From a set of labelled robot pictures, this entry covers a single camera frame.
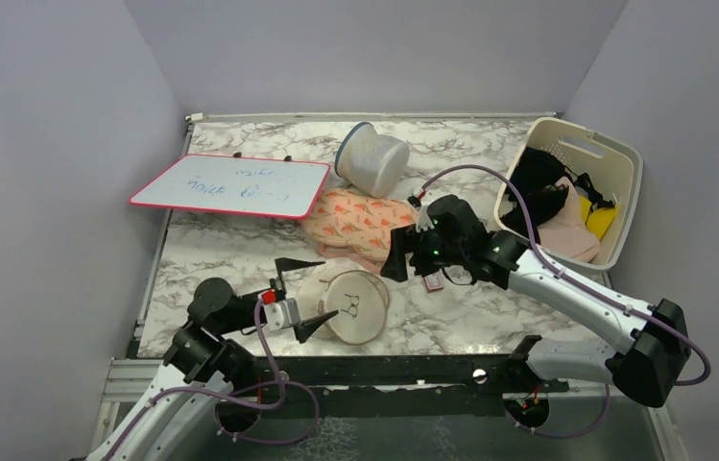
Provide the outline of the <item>black bra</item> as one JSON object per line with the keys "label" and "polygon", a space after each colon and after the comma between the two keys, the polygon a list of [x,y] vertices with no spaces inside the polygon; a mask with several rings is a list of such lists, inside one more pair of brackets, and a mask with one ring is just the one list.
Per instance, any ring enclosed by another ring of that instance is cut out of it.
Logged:
{"label": "black bra", "polygon": [[[564,184],[552,184],[543,189],[523,195],[532,223],[531,229],[537,243],[540,242],[539,226],[550,221],[560,213],[565,206],[569,189],[570,187]],[[524,213],[511,190],[507,191],[507,199],[510,202],[514,202],[515,206],[512,210],[500,217],[501,223],[506,228],[527,237],[528,227],[526,226]]]}

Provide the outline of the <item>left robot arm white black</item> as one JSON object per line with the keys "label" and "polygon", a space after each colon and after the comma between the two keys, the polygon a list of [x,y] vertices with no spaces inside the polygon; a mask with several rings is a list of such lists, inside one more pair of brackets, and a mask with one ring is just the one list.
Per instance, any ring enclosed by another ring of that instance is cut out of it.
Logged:
{"label": "left robot arm white black", "polygon": [[283,274],[310,262],[280,257],[262,291],[239,295],[222,278],[202,281],[156,374],[133,410],[90,460],[162,460],[191,422],[221,402],[259,414],[278,409],[292,380],[282,376],[264,331],[290,328],[299,343],[333,312],[303,320]]}

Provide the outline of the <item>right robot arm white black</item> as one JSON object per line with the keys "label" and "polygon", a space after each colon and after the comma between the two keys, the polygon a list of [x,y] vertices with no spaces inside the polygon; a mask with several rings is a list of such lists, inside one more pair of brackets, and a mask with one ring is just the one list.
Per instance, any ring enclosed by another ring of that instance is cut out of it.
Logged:
{"label": "right robot arm white black", "polygon": [[404,282],[451,266],[545,303],[597,335],[581,342],[524,339],[505,368],[517,390],[576,379],[611,384],[637,403],[661,407],[679,385],[691,348],[678,304],[647,303],[570,271],[517,234],[487,230],[455,195],[429,205],[417,223],[392,230],[381,275]]}

